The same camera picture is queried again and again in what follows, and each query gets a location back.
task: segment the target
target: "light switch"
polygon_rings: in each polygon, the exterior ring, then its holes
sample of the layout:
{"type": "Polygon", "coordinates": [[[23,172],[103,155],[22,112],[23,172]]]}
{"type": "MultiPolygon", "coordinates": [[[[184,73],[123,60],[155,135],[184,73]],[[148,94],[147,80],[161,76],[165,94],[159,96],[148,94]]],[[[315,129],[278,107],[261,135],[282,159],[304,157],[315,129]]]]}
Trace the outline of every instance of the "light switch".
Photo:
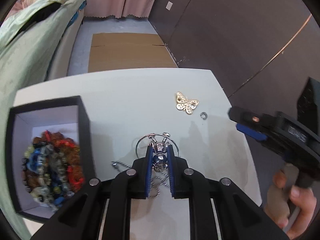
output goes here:
{"type": "Polygon", "coordinates": [[[168,2],[167,6],[165,7],[168,11],[170,11],[171,6],[173,5],[172,2],[168,2]]]}

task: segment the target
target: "table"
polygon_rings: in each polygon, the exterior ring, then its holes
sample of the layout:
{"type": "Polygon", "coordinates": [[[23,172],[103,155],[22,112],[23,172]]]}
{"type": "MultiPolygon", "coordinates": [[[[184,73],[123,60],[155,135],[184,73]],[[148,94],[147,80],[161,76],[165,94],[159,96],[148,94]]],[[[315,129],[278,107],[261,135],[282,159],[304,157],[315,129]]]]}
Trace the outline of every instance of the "table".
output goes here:
{"type": "MultiPolygon", "coordinates": [[[[111,161],[133,163],[143,135],[168,132],[190,168],[210,179],[229,177],[261,204],[247,141],[228,119],[231,105],[211,71],[150,68],[69,76],[19,90],[14,106],[74,95],[82,97],[91,121],[92,153],[101,181],[117,175],[111,161]],[[176,108],[178,91],[199,100],[193,114],[176,108]],[[206,120],[201,112],[207,113],[206,120]]],[[[147,144],[141,144],[141,156],[147,144]]],[[[174,200],[164,186],[160,191],[156,199],[132,200],[131,240],[190,238],[188,200],[174,200]]],[[[41,226],[25,222],[32,234],[41,226]]]]}

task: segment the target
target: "box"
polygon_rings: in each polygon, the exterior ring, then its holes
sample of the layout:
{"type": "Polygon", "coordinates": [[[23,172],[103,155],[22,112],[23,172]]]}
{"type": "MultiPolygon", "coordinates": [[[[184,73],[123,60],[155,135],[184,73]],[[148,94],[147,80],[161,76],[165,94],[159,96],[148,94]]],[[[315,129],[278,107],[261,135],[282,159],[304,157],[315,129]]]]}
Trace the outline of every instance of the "box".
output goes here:
{"type": "Polygon", "coordinates": [[[92,36],[88,72],[153,67],[177,68],[159,35],[98,33],[92,36]]]}
{"type": "Polygon", "coordinates": [[[96,177],[90,136],[90,120],[80,96],[30,103],[10,109],[5,137],[5,165],[9,192],[15,211],[34,221],[46,222],[50,207],[39,204],[22,183],[24,152],[35,136],[45,130],[61,132],[80,147],[80,165],[85,182],[96,177]]]}

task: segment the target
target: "cardboard sheet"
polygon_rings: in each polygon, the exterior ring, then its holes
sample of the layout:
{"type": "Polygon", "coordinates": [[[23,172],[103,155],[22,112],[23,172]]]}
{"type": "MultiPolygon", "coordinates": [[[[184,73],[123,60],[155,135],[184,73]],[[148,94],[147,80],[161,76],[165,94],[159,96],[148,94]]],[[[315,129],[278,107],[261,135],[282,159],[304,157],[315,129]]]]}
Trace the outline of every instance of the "cardboard sheet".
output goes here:
{"type": "Polygon", "coordinates": [[[177,67],[159,35],[98,33],[92,36],[88,72],[153,67],[177,67]]]}

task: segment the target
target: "silver chain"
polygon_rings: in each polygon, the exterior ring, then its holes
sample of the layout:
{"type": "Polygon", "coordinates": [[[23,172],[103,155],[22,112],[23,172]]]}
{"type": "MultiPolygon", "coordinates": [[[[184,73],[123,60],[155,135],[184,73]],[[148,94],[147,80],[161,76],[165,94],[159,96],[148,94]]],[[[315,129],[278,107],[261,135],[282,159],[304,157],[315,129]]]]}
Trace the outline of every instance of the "silver chain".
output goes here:
{"type": "MultiPolygon", "coordinates": [[[[132,166],[127,165],[127,164],[125,164],[123,162],[119,162],[119,161],[118,162],[111,162],[111,166],[120,173],[122,171],[120,170],[119,165],[121,165],[121,166],[123,166],[125,168],[128,168],[128,169],[132,168],[132,166]]],[[[160,172],[156,172],[156,173],[162,174],[164,176],[164,179],[159,177],[159,176],[153,177],[151,179],[151,188],[150,189],[155,189],[157,191],[157,194],[155,196],[149,196],[148,197],[148,198],[151,198],[151,199],[158,197],[158,195],[160,194],[160,190],[159,190],[159,186],[160,185],[164,185],[165,187],[170,188],[170,186],[166,182],[168,180],[168,178],[169,178],[169,175],[167,173],[165,173],[164,171],[160,171],[160,172]],[[155,179],[160,180],[160,184],[156,184],[155,183],[155,179]]]]}

